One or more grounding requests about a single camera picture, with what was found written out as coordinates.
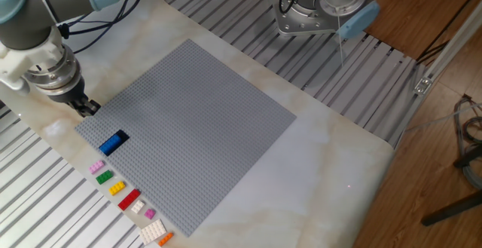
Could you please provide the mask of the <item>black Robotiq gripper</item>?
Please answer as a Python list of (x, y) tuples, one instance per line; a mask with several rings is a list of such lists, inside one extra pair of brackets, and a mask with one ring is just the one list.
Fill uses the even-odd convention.
[(82, 118), (85, 118), (95, 115), (101, 108), (101, 105), (95, 100), (88, 100), (84, 88), (85, 82), (84, 79), (81, 78), (71, 90), (67, 90), (65, 93), (49, 93), (48, 97), (58, 103), (68, 103)]

